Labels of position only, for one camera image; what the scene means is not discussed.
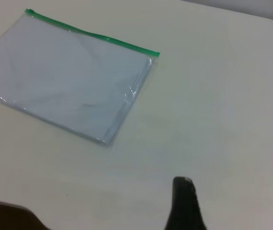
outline floor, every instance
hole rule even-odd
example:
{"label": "floor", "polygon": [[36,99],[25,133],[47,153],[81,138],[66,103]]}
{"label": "floor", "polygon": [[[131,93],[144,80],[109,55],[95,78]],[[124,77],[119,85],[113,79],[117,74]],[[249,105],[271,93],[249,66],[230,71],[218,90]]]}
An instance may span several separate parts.
{"label": "floor", "polygon": [[48,230],[29,210],[0,204],[0,230]]}

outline white table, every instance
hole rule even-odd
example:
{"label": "white table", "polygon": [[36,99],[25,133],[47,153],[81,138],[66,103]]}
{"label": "white table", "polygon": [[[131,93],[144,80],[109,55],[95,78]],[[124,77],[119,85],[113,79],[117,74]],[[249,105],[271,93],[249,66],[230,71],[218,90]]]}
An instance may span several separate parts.
{"label": "white table", "polygon": [[54,230],[162,230],[174,176],[211,230],[273,229],[273,21],[170,0],[0,0],[161,52],[109,147],[0,104],[0,201]]}

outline black object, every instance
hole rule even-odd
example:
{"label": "black object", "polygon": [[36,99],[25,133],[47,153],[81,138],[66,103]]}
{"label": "black object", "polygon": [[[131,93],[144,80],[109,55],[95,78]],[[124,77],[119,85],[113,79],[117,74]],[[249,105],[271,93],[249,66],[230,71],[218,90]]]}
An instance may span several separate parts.
{"label": "black object", "polygon": [[173,179],[172,207],[165,230],[206,230],[191,179]]}

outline green zipper strip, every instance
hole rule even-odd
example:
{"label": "green zipper strip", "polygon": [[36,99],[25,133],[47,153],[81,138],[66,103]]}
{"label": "green zipper strip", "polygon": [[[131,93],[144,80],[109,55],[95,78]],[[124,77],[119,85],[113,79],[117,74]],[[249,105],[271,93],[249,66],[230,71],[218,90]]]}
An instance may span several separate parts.
{"label": "green zipper strip", "polygon": [[34,10],[31,10],[31,9],[26,9],[25,12],[27,14],[33,16],[33,17],[36,17],[37,19],[40,19],[40,20],[43,20],[43,21],[45,21],[47,23],[50,23],[50,24],[53,24],[55,26],[61,27],[62,29],[65,29],[65,30],[69,30],[69,31],[79,33],[79,34],[83,34],[83,35],[88,35],[88,36],[91,36],[91,37],[96,37],[96,38],[98,38],[100,40],[110,42],[110,43],[113,43],[113,44],[116,44],[116,45],[119,45],[119,46],[123,46],[125,48],[132,49],[132,50],[140,52],[142,54],[146,54],[146,55],[150,55],[150,56],[154,56],[154,57],[159,57],[159,55],[160,55],[160,52],[152,51],[152,50],[149,50],[149,49],[144,49],[142,47],[138,47],[138,46],[129,44],[127,42],[123,42],[123,41],[117,40],[115,38],[107,37],[107,36],[104,36],[104,35],[94,34],[94,33],[83,31],[83,30],[78,29],[78,28],[76,28],[74,26],[67,25],[65,23],[53,20],[51,18],[47,18],[47,17],[45,17],[45,16],[43,16],[43,15],[41,15],[39,13],[34,12]]}

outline white paper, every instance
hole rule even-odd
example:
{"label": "white paper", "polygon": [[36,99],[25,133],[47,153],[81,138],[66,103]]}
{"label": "white paper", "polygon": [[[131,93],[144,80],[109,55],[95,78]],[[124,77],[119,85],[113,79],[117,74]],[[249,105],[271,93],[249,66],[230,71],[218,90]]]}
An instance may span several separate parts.
{"label": "white paper", "polygon": [[0,102],[108,144],[151,66],[27,14],[0,38]]}

